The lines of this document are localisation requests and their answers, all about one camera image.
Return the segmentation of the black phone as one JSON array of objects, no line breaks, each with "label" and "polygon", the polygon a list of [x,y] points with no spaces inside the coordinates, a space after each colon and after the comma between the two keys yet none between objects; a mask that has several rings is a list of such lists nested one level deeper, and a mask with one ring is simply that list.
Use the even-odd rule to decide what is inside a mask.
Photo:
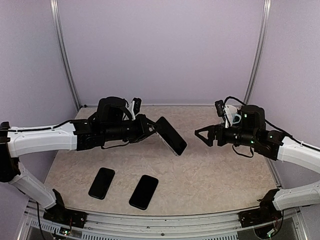
[{"label": "black phone", "polygon": [[157,178],[143,175],[128,201],[129,204],[137,209],[146,210],[156,191],[158,183],[159,180]]},{"label": "black phone", "polygon": [[88,195],[92,198],[103,200],[107,195],[114,176],[115,171],[113,169],[101,167],[90,186]]}]

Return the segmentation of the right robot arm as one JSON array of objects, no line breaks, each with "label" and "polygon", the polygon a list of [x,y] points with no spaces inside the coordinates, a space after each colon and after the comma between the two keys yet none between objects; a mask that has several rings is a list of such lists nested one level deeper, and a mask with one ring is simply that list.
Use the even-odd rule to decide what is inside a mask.
[{"label": "right robot arm", "polygon": [[[320,149],[295,140],[284,130],[267,130],[265,111],[257,105],[243,105],[236,111],[239,121],[233,123],[234,113],[223,101],[216,101],[217,114],[224,122],[195,130],[194,134],[207,146],[214,141],[219,147],[231,144],[233,147],[247,146],[251,152],[270,160],[288,162],[313,172],[320,171]],[[261,199],[256,218],[266,222],[276,211],[316,205],[320,202],[320,183],[289,188],[272,189]]]}]

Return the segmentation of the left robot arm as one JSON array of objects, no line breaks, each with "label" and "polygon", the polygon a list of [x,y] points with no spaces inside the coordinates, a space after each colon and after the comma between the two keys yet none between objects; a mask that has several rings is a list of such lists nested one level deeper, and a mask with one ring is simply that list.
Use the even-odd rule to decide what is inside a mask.
[{"label": "left robot arm", "polygon": [[67,120],[42,127],[11,127],[0,124],[0,181],[16,187],[63,223],[70,218],[61,194],[45,187],[20,163],[19,157],[48,151],[84,151],[104,148],[106,142],[138,143],[156,132],[157,125],[140,113],[141,99],[128,103],[109,96],[99,100],[87,119]]}]

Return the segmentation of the light blue mug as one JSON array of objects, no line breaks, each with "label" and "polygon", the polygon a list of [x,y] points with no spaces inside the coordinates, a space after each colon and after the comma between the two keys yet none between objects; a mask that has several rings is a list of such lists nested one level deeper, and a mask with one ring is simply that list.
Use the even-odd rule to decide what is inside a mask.
[{"label": "light blue mug", "polygon": [[240,123],[241,120],[242,120],[242,116],[240,114],[238,114],[238,113],[232,114],[232,124],[233,125]]}]

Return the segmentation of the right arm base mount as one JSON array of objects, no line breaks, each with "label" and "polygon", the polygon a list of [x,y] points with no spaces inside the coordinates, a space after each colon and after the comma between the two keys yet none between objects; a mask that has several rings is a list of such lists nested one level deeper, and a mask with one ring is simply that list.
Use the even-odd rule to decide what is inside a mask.
[{"label": "right arm base mount", "polygon": [[261,225],[281,219],[281,211],[269,211],[261,208],[245,210],[238,213],[239,221],[242,228]]}]

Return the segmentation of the front aluminium rail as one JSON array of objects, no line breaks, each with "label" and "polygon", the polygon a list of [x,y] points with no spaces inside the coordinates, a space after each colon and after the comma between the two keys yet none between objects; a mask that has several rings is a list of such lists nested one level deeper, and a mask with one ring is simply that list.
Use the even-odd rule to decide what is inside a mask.
[{"label": "front aluminium rail", "polygon": [[42,218],[29,205],[18,240],[306,240],[302,215],[287,210],[284,217],[243,227],[236,211],[183,216],[143,216],[89,212],[82,227]]}]

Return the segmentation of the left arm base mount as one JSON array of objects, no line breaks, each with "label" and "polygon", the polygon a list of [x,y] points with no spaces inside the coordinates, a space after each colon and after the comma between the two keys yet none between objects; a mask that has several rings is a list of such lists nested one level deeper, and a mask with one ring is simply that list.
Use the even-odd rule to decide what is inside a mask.
[{"label": "left arm base mount", "polygon": [[72,210],[67,208],[55,208],[45,210],[43,218],[54,223],[83,229],[87,220],[88,214],[83,211]]}]

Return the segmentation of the right aluminium frame post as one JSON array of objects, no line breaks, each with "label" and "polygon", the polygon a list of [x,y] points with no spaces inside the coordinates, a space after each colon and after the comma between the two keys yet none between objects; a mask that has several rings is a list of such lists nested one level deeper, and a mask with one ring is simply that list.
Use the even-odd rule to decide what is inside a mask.
[{"label": "right aluminium frame post", "polygon": [[265,0],[263,2],[262,18],[261,18],[257,46],[256,46],[255,55],[253,59],[253,65],[250,72],[249,82],[248,82],[244,100],[243,100],[245,104],[249,103],[252,93],[254,91],[254,86],[256,83],[257,74],[258,74],[260,62],[263,55],[263,49],[264,49],[265,38],[268,30],[271,7],[272,7],[271,0]]}]

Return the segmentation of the aluminium frame post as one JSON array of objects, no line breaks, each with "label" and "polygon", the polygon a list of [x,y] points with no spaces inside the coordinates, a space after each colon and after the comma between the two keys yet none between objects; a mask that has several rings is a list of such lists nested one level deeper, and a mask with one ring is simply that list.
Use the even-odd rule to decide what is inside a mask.
[{"label": "aluminium frame post", "polygon": [[62,59],[63,69],[65,72],[67,84],[71,93],[71,97],[75,106],[75,109],[79,111],[82,107],[81,101],[79,98],[78,91],[76,89],[75,81],[72,75],[72,70],[70,67],[68,54],[67,54],[67,48],[64,41],[64,35],[63,35],[63,29],[62,29],[62,23],[60,18],[60,11],[59,11],[59,3],[57,0],[50,0],[50,8],[51,8],[51,14],[53,18],[53,23],[55,27],[55,33],[57,36],[58,41],[58,47],[60,56]]},{"label": "aluminium frame post", "polygon": [[257,74],[258,74],[260,62],[263,55],[263,49],[264,49],[265,38],[268,30],[271,7],[272,7],[271,0],[265,0],[263,2],[262,18],[261,18],[257,46],[256,46],[255,55],[253,59],[253,65],[250,72],[249,82],[248,82],[244,100],[243,100],[245,104],[249,103],[252,93],[254,91],[254,86],[256,83]]}]

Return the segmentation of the left aluminium frame post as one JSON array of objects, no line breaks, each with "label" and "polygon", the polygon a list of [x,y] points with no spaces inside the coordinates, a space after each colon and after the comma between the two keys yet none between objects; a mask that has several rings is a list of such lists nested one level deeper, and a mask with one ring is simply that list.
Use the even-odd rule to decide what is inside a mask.
[{"label": "left aluminium frame post", "polygon": [[71,97],[75,106],[75,109],[79,111],[82,107],[81,101],[79,98],[78,91],[76,89],[75,81],[72,75],[72,70],[70,67],[68,54],[67,54],[67,48],[64,41],[64,35],[63,35],[63,29],[62,29],[62,23],[60,18],[60,11],[59,11],[59,3],[57,0],[50,0],[50,8],[51,8],[51,14],[53,18],[53,23],[55,27],[55,33],[57,36],[58,41],[58,47],[60,56],[62,59],[63,69],[65,72],[67,84],[71,93]]}]

